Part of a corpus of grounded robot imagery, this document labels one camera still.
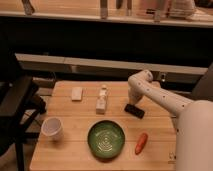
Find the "green plate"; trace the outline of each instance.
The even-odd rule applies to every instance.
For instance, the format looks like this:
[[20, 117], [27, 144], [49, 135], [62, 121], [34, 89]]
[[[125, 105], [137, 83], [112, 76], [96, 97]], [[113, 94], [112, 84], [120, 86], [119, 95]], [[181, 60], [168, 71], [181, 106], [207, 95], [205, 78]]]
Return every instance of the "green plate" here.
[[88, 144], [92, 153], [99, 159], [111, 159], [122, 150], [125, 135], [115, 122], [103, 120], [92, 126], [88, 133]]

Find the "carrot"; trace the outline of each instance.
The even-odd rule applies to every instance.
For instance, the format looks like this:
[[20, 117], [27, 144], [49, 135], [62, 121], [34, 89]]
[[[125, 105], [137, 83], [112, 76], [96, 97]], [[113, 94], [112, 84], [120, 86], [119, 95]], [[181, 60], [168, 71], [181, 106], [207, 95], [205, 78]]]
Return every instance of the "carrot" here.
[[144, 146], [146, 145], [148, 139], [148, 135], [146, 133], [142, 133], [138, 139], [137, 145], [135, 147], [135, 154], [138, 155], [143, 150]]

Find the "white mug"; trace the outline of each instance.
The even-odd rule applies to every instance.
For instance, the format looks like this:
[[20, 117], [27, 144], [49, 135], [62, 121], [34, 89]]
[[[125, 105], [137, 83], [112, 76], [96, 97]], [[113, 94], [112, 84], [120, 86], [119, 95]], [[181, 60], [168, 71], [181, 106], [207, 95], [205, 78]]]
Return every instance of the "white mug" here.
[[55, 117], [45, 119], [41, 126], [41, 132], [53, 141], [59, 141], [62, 139], [63, 129], [60, 119]]

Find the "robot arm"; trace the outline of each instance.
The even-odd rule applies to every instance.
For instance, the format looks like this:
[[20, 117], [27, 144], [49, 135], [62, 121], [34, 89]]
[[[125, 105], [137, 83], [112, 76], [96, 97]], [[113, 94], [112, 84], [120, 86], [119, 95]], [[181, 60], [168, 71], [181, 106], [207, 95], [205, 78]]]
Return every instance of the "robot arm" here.
[[132, 75], [129, 102], [135, 105], [143, 95], [179, 117], [176, 142], [176, 171], [213, 170], [213, 103], [193, 101], [150, 84], [148, 70]]
[[129, 90], [130, 104], [135, 105], [142, 98], [142, 95], [145, 95], [179, 117], [181, 111], [193, 102], [193, 100], [153, 86], [150, 84], [152, 80], [152, 73], [148, 70], [129, 77], [128, 83], [131, 87]]

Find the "black chair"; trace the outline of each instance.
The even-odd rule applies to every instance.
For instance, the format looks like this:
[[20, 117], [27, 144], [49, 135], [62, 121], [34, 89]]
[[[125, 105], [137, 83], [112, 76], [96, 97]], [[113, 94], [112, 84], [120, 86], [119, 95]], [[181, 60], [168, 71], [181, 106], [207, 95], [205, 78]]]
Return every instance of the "black chair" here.
[[[39, 133], [27, 132], [38, 114], [45, 113], [45, 102], [36, 95], [38, 86], [25, 75], [8, 41], [0, 31], [0, 156], [15, 144], [18, 171], [24, 171], [23, 142]], [[22, 123], [26, 110], [33, 112]]]

